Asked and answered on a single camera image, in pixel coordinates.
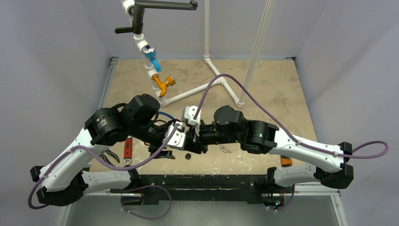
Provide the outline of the blue cable lock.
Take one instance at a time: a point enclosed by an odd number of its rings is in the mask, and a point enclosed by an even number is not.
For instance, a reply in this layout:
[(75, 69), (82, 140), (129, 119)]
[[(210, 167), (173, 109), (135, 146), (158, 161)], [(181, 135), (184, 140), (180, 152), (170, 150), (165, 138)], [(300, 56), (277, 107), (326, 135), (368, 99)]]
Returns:
[[(165, 116), (167, 119), (163, 120), (160, 118), (160, 116)], [(161, 122), (167, 123), (167, 122), (171, 122), (171, 121), (176, 121), (176, 118), (168, 113), (158, 111), (156, 113), (156, 121), (161, 121)]]

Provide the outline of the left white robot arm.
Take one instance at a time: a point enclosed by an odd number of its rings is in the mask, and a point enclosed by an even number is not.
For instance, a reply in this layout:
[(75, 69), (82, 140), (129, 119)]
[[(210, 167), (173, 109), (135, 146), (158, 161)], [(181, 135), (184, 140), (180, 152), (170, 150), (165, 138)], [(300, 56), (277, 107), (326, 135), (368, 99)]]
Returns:
[[(148, 94), (133, 97), (129, 103), (99, 108), (85, 122), (77, 137), (51, 163), (31, 168), (35, 182), (28, 205), (38, 210), (47, 206), (67, 206), (82, 196), (121, 189), (130, 193), (140, 188), (134, 170), (166, 154), (166, 147), (181, 150), (186, 135), (182, 122), (157, 125), (159, 102)], [(101, 154), (116, 143), (136, 138), (152, 148), (150, 156), (127, 167), (111, 165)]]

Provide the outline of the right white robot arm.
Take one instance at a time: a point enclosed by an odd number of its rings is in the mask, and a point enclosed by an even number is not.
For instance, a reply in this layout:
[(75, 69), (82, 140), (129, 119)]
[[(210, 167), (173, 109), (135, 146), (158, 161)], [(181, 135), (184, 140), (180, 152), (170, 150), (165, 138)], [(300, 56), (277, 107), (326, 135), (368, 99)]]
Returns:
[(326, 145), (311, 142), (316, 148), (326, 148), (329, 154), (305, 146), (306, 139), (296, 141), (274, 124), (247, 120), (243, 112), (226, 105), (217, 109), (211, 124), (205, 124), (196, 106), (187, 106), (182, 121), (189, 127), (184, 149), (206, 153), (209, 145), (239, 144), (251, 154), (275, 154), (303, 161), (302, 166), (269, 168), (264, 179), (271, 192), (297, 183), (320, 182), (335, 189), (345, 189), (354, 179), (354, 170), (342, 154), (351, 153), (351, 144)]

